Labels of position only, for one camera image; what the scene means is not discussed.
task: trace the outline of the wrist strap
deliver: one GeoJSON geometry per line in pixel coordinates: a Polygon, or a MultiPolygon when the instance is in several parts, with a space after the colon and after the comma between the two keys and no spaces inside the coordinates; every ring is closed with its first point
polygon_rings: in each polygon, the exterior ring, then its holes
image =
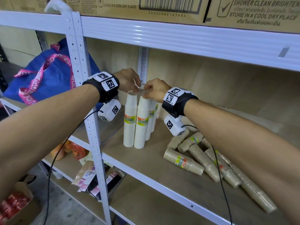
{"type": "Polygon", "coordinates": [[[185,116],[184,107],[187,101],[190,99],[197,99],[191,91],[188,91],[184,88],[173,87],[166,93],[163,98],[162,107],[174,118],[179,117],[180,115],[185,116]]]}
{"type": "Polygon", "coordinates": [[[92,84],[95,86],[100,94],[100,103],[107,103],[118,95],[119,80],[107,72],[100,72],[90,76],[84,84],[92,84]]]}

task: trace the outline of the hand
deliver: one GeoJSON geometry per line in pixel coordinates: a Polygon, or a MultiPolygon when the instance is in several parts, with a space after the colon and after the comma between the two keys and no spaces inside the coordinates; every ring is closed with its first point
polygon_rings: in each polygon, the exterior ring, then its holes
{"type": "Polygon", "coordinates": [[[141,80],[140,77],[137,75],[135,71],[133,71],[132,68],[128,69],[122,69],[116,73],[114,73],[114,76],[118,78],[120,82],[119,90],[128,92],[132,90],[135,93],[139,92],[139,89],[137,86],[141,86],[141,80]]]}
{"type": "Polygon", "coordinates": [[[163,103],[163,98],[170,89],[171,87],[164,80],[155,78],[145,84],[144,90],[148,90],[148,92],[143,95],[143,98],[154,99],[158,103],[163,103]]]}

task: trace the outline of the concrete floor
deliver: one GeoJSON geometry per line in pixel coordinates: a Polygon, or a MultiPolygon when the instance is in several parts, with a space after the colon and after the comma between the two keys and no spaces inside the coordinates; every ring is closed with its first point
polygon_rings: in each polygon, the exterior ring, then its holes
{"type": "MultiPolygon", "coordinates": [[[[34,197],[39,200],[42,212],[32,222],[32,225],[41,225],[45,219],[47,205],[47,177],[41,168],[34,166],[29,174],[36,175],[36,180],[28,187],[34,197]]],[[[90,212],[85,210],[76,201],[65,194],[54,183],[50,182],[50,207],[47,225],[104,225],[90,212]]]]}

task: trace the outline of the forearm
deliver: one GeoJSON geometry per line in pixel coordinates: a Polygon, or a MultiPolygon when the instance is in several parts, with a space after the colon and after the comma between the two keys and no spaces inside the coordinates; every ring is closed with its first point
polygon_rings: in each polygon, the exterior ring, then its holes
{"type": "Polygon", "coordinates": [[[268,129],[199,100],[189,100],[186,117],[295,222],[300,207],[300,151],[268,129]]]}
{"type": "Polygon", "coordinates": [[[11,186],[65,140],[99,101],[92,85],[40,101],[0,122],[0,199],[11,186]]]}

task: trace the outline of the black cable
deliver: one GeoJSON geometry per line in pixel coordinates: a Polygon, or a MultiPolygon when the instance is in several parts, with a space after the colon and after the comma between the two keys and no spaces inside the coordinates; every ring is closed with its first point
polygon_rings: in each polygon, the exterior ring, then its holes
{"type": "MultiPolygon", "coordinates": [[[[75,130],[89,117],[91,116],[93,113],[96,113],[98,112],[99,110],[96,110],[92,113],[90,113],[88,116],[86,116],[84,118],[84,120],[74,129],[74,131],[71,133],[71,135],[75,132],[75,130]]],[[[65,145],[65,143],[67,142],[67,140],[70,138],[70,136],[68,136],[68,138],[64,141],[64,143],[62,144],[62,146],[60,147],[60,149],[58,150],[58,152],[56,153],[54,159],[53,159],[53,162],[51,164],[51,167],[50,167],[50,170],[49,170],[49,173],[48,173],[48,187],[47,187],[47,211],[46,211],[46,216],[45,216],[45,220],[44,220],[44,224],[43,225],[46,225],[46,222],[47,222],[47,218],[48,218],[48,212],[49,212],[49,201],[50,201],[50,176],[51,176],[51,171],[52,171],[52,167],[54,165],[54,162],[56,160],[56,157],[58,155],[58,153],[60,152],[60,150],[63,148],[63,146],[65,145]]]]}
{"type": "MultiPolygon", "coordinates": [[[[195,126],[193,126],[193,125],[183,125],[182,127],[184,127],[184,126],[191,126],[191,127],[195,128],[195,129],[197,129],[197,128],[196,128],[195,126]]],[[[231,225],[232,225],[231,211],[230,211],[229,203],[228,203],[228,200],[227,200],[227,196],[226,196],[225,189],[224,189],[223,182],[222,182],[222,178],[221,178],[221,173],[220,173],[219,163],[218,163],[218,159],[217,159],[217,154],[216,154],[216,151],[215,151],[215,149],[214,149],[213,146],[212,146],[212,149],[213,149],[213,151],[214,151],[214,153],[215,153],[216,162],[217,162],[217,168],[218,168],[219,177],[220,177],[220,182],[221,182],[223,194],[224,194],[224,197],[225,197],[225,201],[226,201],[226,204],[227,204],[227,207],[228,207],[228,212],[229,212],[229,217],[230,217],[230,223],[231,223],[231,225]]]]}

